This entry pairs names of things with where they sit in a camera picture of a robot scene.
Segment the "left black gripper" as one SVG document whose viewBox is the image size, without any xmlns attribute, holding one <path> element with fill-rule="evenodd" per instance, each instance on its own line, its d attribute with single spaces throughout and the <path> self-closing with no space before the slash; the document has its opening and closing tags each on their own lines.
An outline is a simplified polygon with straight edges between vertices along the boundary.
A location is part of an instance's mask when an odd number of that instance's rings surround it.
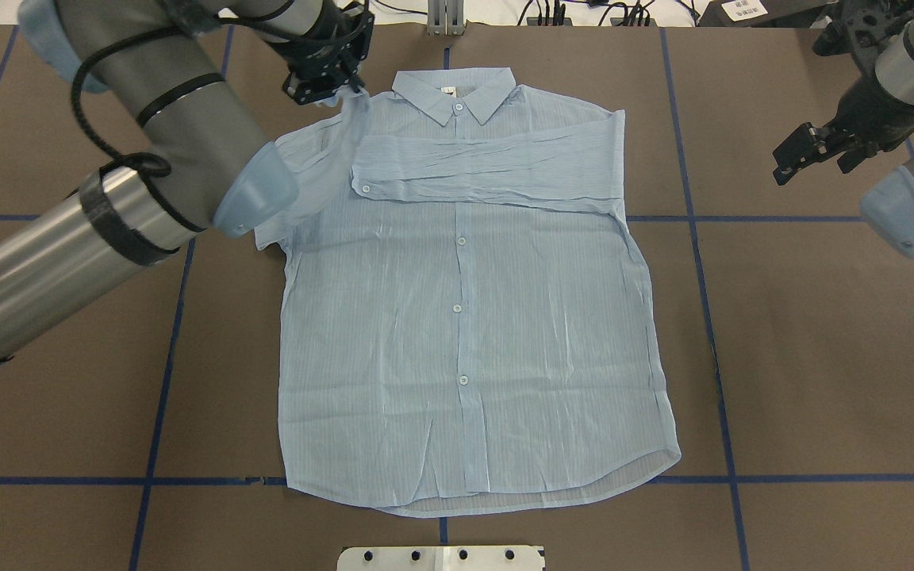
<svg viewBox="0 0 914 571">
<path fill-rule="evenodd" d="M 365 6 L 291 6 L 270 21 L 297 40 L 270 40 L 270 47 L 286 62 L 289 75 L 282 91 L 299 105 L 332 98 L 341 88 L 358 93 L 359 77 L 371 44 L 374 15 Z"/>
</svg>

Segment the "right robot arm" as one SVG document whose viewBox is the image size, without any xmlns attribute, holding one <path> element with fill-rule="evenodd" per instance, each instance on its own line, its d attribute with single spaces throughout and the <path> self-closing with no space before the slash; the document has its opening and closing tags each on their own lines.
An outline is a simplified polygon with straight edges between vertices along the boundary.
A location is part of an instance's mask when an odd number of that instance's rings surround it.
<svg viewBox="0 0 914 571">
<path fill-rule="evenodd" d="M 878 153 L 896 151 L 914 133 L 914 1 L 838 1 L 812 50 L 848 54 L 860 76 L 822 126 L 798 125 L 775 149 L 775 182 L 837 160 L 852 172 Z M 914 258 L 914 156 L 860 199 L 861 217 L 889 246 Z"/>
</svg>

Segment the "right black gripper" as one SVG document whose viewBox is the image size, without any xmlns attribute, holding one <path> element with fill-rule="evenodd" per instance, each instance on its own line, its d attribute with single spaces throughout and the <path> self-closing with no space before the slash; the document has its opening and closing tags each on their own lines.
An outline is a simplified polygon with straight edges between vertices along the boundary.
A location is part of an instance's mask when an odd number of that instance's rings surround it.
<svg viewBox="0 0 914 571">
<path fill-rule="evenodd" d="M 810 165 L 826 162 L 835 153 L 873 158 L 889 152 L 914 133 L 914 105 L 893 97 L 878 80 L 862 76 L 841 97 L 830 125 L 802 123 L 772 151 L 772 172 L 779 186 L 786 185 Z"/>
</svg>

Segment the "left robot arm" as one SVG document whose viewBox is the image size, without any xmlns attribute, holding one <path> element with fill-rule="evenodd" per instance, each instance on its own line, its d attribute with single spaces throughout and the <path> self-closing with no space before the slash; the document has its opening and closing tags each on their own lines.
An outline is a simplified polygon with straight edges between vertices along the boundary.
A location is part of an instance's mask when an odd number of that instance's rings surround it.
<svg viewBox="0 0 914 571">
<path fill-rule="evenodd" d="M 367 1 L 23 1 L 26 42 L 69 82 L 74 119 L 109 162 L 0 243 L 0 366 L 208 228 L 240 237 L 323 167 L 290 167 L 200 36 L 253 30 L 299 105 L 365 97 Z"/>
</svg>

